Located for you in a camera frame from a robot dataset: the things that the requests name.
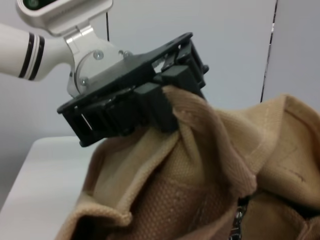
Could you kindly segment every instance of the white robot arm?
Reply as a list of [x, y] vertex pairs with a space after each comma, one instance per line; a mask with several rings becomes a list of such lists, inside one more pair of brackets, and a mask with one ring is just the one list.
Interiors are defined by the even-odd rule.
[[42, 36], [0, 24], [0, 72], [27, 80], [43, 79], [60, 63], [73, 64], [63, 38]]
[[112, 5], [113, 0], [17, 0], [20, 17], [55, 38], [0, 24], [0, 72], [38, 81], [57, 64], [67, 63], [67, 91], [76, 97], [90, 87], [94, 76], [128, 54], [98, 38], [90, 25]]

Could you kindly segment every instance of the metal bracket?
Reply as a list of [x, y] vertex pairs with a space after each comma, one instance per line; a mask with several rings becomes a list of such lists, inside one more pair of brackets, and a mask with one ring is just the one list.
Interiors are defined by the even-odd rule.
[[72, 97], [90, 88], [93, 78], [124, 58], [124, 51], [97, 37], [89, 22], [64, 37], [73, 54], [67, 91]]

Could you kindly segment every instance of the zipper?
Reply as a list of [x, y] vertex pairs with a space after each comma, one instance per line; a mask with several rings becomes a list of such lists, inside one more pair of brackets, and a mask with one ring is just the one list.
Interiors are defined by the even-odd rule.
[[245, 202], [246, 203], [239, 205], [238, 208], [236, 209], [231, 233], [229, 235], [228, 240], [241, 240], [242, 238], [241, 223], [246, 214], [247, 206], [248, 206], [248, 201], [245, 201]]

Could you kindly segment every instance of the canvas fabric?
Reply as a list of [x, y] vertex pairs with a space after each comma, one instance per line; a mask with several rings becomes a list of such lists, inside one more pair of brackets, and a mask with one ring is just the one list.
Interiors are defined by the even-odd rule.
[[227, 240], [251, 196], [243, 240], [320, 239], [320, 117], [282, 95], [226, 110], [165, 86], [179, 130], [137, 129], [94, 152], [56, 240]]

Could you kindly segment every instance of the bag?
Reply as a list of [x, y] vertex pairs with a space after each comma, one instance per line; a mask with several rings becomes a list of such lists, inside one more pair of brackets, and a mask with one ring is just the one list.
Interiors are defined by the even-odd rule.
[[104, 141], [56, 240], [320, 239], [316, 112], [287, 95], [224, 110], [163, 91], [179, 130]]

